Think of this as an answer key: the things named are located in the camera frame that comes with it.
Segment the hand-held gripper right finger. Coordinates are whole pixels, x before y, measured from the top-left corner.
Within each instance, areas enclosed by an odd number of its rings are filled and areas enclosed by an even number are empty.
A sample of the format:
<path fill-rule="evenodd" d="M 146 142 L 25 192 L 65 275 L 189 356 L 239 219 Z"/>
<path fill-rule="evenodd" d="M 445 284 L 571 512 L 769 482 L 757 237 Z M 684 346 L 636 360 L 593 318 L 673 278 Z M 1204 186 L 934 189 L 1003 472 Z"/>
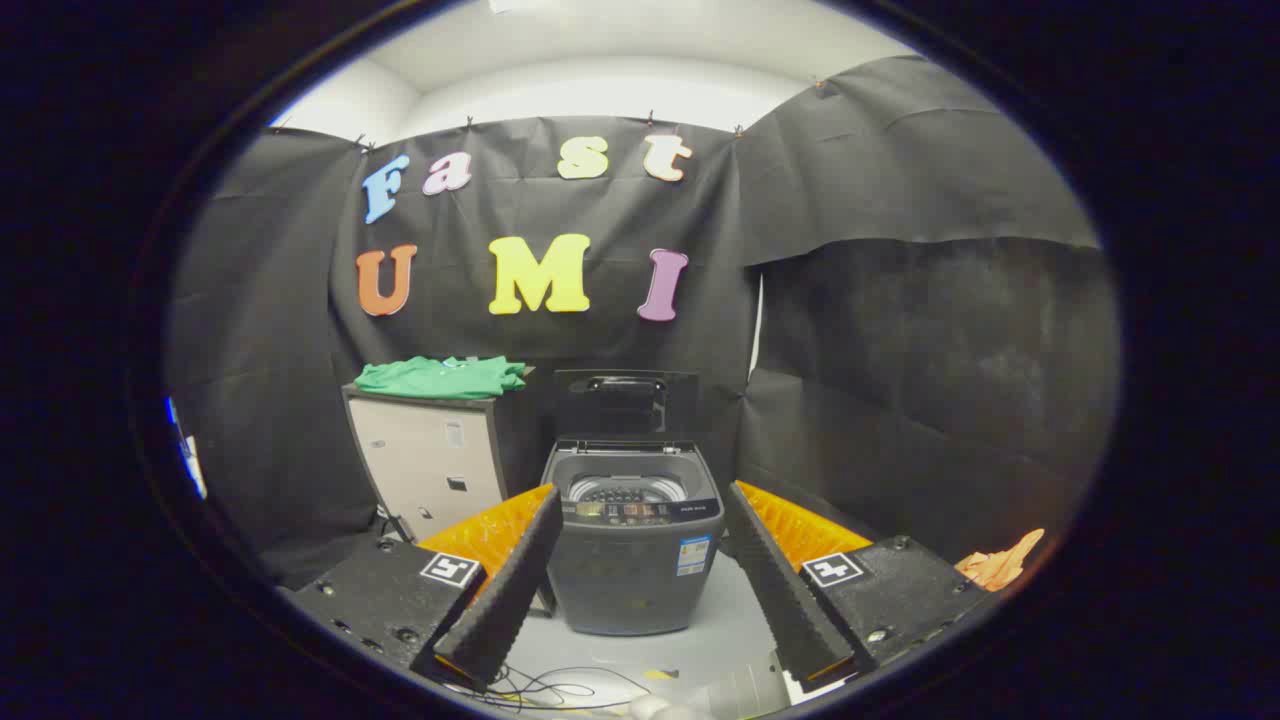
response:
<path fill-rule="evenodd" d="M 893 664 L 991 600 L 910 537 L 868 539 L 745 482 L 726 488 L 724 520 L 777 657 L 804 691 Z"/>

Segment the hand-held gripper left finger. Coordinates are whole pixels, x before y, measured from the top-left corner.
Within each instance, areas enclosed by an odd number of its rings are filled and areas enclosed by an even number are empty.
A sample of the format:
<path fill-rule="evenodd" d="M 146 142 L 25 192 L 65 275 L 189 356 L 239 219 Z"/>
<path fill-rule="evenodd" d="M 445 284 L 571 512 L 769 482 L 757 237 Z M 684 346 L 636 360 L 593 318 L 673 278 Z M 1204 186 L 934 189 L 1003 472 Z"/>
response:
<path fill-rule="evenodd" d="M 563 528 L 539 486 L 420 542 L 364 539 L 291 607 L 374 662 L 467 691 L 502 674 Z"/>

